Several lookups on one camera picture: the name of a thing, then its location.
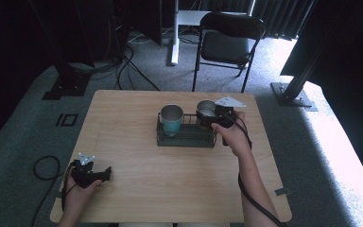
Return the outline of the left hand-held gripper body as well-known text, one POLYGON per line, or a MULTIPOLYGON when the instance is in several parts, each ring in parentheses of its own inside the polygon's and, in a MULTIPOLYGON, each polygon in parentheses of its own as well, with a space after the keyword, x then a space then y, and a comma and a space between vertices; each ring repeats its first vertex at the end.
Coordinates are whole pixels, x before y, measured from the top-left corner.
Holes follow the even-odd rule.
POLYGON ((103 181, 101 173, 94 173, 94 155, 80 153, 78 158, 73 161, 71 175, 75 182, 82 188, 89 187, 93 182, 103 181))

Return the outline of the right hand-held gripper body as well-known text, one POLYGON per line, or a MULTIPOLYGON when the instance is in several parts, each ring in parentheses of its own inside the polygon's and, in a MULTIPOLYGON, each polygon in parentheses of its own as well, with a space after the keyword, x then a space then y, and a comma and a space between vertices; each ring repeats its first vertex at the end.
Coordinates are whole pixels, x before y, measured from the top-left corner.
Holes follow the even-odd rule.
POLYGON ((233 97, 225 96, 215 101, 218 106, 223 106, 225 112, 223 114, 216 114, 217 123, 224 128, 231 127, 237 119, 235 108, 243 108, 246 106, 244 102, 241 102, 233 97))

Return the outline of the brown cup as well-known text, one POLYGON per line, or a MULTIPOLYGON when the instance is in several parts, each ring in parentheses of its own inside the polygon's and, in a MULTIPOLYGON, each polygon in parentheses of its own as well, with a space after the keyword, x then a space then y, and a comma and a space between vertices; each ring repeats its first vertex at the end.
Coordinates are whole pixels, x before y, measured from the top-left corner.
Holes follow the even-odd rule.
MULTIPOLYGON (((213 112, 215 112, 215 106, 216 106, 216 104, 212 100, 202 100, 197 105, 196 114, 197 114, 197 111, 213 111, 213 112)), ((210 127, 201 126, 199 123, 198 117, 197 117, 197 125, 200 126, 204 130, 210 130, 212 128, 211 126, 210 127)))

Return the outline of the black wire rack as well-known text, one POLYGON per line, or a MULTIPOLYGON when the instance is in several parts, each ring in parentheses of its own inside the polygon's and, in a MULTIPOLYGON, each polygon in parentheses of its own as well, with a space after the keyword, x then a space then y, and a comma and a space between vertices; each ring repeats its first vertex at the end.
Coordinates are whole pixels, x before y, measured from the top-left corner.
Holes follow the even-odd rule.
POLYGON ((216 133, 199 125, 195 114, 185 113, 179 131, 170 136, 165 133, 161 115, 157 117, 157 145, 160 147, 213 148, 216 133))

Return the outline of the teal cup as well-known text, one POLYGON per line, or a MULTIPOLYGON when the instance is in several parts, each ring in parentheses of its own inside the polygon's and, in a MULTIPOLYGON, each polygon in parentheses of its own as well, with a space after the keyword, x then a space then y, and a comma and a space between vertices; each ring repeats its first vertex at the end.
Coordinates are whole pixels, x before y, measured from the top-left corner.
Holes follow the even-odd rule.
POLYGON ((164 124, 164 133, 168 136, 175 136, 181 127, 183 110, 176 104, 168 104, 160 111, 161 121, 164 124))

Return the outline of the person's left hand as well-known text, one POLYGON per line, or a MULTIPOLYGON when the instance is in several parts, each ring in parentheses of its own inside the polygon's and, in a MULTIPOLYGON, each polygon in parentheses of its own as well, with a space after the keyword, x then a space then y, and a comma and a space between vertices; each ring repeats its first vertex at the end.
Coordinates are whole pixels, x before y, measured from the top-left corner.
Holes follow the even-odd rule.
POLYGON ((95 191, 100 187, 100 180, 94 181, 87 188, 80 187, 73 179, 71 172, 67 173, 64 211, 65 212, 81 212, 89 203, 95 191))

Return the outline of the person's right hand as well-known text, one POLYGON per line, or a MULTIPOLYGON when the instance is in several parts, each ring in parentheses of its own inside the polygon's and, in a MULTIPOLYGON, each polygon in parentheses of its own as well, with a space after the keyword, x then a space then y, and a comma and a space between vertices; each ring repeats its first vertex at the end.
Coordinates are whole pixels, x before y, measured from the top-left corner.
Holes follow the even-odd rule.
POLYGON ((247 159, 251 155, 251 147, 247 137, 245 124, 245 114, 237 112, 236 123, 229 128, 224 128, 217 123, 213 123, 213 129, 219 133, 229 145, 233 154, 238 159, 247 159))

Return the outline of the black folding chair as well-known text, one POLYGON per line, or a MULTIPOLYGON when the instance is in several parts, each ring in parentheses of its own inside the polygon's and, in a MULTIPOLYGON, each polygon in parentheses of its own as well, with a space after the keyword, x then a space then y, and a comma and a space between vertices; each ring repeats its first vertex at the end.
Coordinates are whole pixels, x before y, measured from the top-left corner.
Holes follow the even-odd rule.
POLYGON ((192 91, 200 66, 213 65, 238 69, 239 77, 247 69, 241 92, 245 91, 256 47, 266 32, 265 23, 246 14, 209 12, 199 22, 192 91))

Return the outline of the black metal stand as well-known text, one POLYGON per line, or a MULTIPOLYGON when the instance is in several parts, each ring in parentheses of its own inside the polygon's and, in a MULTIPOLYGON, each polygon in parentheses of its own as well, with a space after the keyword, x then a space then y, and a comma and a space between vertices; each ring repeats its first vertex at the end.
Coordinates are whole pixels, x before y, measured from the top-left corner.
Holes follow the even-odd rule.
POLYGON ((292 80, 270 84, 280 106, 314 109, 303 86, 317 68, 336 23, 337 11, 338 0, 317 0, 281 73, 292 80))
POLYGON ((42 27, 46 51, 58 72, 54 85, 50 91, 44 93, 43 100, 60 100, 63 96, 84 96, 90 79, 77 73, 65 58, 54 28, 43 11, 41 0, 27 1, 42 27))

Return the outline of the dark pleated curtain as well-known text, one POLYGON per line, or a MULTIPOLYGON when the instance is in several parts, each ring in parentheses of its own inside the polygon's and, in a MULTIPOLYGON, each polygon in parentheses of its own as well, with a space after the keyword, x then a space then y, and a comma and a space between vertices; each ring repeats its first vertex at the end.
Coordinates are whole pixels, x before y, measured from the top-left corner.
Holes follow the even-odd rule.
POLYGON ((266 37, 296 39, 318 0, 254 0, 251 15, 266 26, 266 37))

